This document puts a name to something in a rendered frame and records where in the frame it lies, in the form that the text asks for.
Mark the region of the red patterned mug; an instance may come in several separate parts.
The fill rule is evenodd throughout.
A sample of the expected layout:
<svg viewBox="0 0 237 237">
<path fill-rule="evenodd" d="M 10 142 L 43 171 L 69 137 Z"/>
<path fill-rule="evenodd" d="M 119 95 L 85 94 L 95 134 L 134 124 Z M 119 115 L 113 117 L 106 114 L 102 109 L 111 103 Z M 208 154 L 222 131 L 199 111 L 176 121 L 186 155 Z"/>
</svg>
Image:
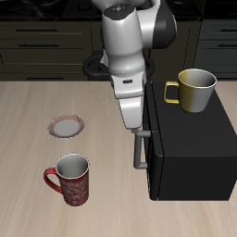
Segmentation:
<svg viewBox="0 0 237 237">
<path fill-rule="evenodd" d="M 89 198 L 89 160 L 80 154 L 62 156 L 54 168 L 44 171 L 45 183 L 70 206 L 81 206 Z"/>
</svg>

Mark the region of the white and yellow mug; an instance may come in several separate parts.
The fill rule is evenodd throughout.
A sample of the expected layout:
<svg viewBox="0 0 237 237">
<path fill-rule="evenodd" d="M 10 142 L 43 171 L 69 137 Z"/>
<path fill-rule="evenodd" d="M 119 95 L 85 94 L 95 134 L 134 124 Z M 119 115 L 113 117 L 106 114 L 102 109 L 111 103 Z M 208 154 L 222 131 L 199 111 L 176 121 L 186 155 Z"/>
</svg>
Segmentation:
<svg viewBox="0 0 237 237">
<path fill-rule="evenodd" d="M 217 78 L 210 72 L 202 69 L 185 69 L 178 75 L 177 81 L 167 81 L 164 87 L 164 101 L 179 105 L 188 113 L 200 113 L 206 105 L 216 87 Z M 168 99 L 167 88 L 176 86 L 178 98 Z"/>
</svg>

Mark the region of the dark grey kitchen cupboard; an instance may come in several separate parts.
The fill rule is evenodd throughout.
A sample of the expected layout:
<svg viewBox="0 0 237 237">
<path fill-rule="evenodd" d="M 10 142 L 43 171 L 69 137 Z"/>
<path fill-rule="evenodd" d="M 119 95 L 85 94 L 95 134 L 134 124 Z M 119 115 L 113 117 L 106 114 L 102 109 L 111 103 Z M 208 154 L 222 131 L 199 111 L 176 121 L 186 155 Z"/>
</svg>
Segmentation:
<svg viewBox="0 0 237 237">
<path fill-rule="evenodd" d="M 237 81 L 237 19 L 202 22 L 193 66 L 219 81 Z"/>
</svg>

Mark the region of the black kitchen counter top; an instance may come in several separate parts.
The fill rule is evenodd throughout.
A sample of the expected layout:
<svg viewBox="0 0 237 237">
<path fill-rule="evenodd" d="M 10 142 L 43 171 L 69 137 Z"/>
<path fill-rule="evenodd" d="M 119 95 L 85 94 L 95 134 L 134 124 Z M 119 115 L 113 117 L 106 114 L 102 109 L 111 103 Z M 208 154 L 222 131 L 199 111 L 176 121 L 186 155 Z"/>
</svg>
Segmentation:
<svg viewBox="0 0 237 237">
<path fill-rule="evenodd" d="M 237 0 L 166 0 L 177 21 L 237 19 Z M 0 21 L 101 21 L 91 0 L 0 0 Z"/>
</svg>

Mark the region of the dark olive kitchen cupboard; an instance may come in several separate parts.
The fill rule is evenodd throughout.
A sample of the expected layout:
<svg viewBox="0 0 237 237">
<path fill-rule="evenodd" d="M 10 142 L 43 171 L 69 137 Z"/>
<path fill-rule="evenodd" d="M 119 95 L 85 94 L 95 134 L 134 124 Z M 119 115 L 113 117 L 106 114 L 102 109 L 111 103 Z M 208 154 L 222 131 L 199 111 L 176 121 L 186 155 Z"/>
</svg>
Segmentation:
<svg viewBox="0 0 237 237">
<path fill-rule="evenodd" d="M 99 21 L 0 22 L 0 81 L 85 81 L 83 61 L 102 48 Z M 175 41 L 147 50 L 152 81 L 174 79 L 193 66 L 201 23 L 179 21 Z"/>
</svg>

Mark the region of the small red fluted dish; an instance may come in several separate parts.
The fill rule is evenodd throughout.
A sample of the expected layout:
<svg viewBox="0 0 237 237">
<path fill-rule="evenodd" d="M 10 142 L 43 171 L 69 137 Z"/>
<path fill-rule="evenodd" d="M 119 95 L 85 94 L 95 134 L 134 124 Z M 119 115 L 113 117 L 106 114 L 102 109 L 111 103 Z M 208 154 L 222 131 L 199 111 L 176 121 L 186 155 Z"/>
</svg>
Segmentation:
<svg viewBox="0 0 237 237">
<path fill-rule="evenodd" d="M 69 139 L 83 131 L 84 121 L 77 115 L 63 115 L 54 118 L 47 129 L 57 139 Z"/>
</svg>

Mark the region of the black microwave oven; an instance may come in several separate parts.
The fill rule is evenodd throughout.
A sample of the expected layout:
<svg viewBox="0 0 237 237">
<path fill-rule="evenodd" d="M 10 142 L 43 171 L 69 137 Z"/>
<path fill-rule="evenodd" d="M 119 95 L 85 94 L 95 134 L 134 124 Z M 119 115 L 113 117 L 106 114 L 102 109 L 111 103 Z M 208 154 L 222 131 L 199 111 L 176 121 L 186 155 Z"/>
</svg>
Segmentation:
<svg viewBox="0 0 237 237">
<path fill-rule="evenodd" d="M 178 89 L 144 88 L 143 131 L 149 197 L 156 201 L 227 201 L 237 181 L 237 134 L 216 93 L 205 110 L 186 113 L 164 101 Z"/>
</svg>

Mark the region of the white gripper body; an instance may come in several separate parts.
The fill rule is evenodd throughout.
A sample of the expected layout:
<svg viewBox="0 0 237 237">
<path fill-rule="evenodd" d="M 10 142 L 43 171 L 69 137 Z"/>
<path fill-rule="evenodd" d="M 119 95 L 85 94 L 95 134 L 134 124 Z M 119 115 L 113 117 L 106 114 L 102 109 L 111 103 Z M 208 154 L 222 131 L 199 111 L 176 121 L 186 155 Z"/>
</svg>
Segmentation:
<svg viewBox="0 0 237 237">
<path fill-rule="evenodd" d="M 124 125 L 127 129 L 137 129 L 142 125 L 142 97 L 118 100 Z"/>
</svg>

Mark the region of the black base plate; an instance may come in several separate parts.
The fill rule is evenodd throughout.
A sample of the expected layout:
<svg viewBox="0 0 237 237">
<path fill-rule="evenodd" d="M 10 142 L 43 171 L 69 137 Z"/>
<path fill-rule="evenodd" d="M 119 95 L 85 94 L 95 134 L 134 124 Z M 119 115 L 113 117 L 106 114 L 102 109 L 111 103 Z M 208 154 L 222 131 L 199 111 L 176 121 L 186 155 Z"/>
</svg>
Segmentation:
<svg viewBox="0 0 237 237">
<path fill-rule="evenodd" d="M 108 67 L 101 63 L 103 54 L 102 50 L 95 50 L 83 62 L 82 70 L 89 81 L 110 81 Z M 145 53 L 143 53 L 143 58 L 146 66 L 146 76 L 150 78 L 155 72 L 155 64 Z"/>
</svg>

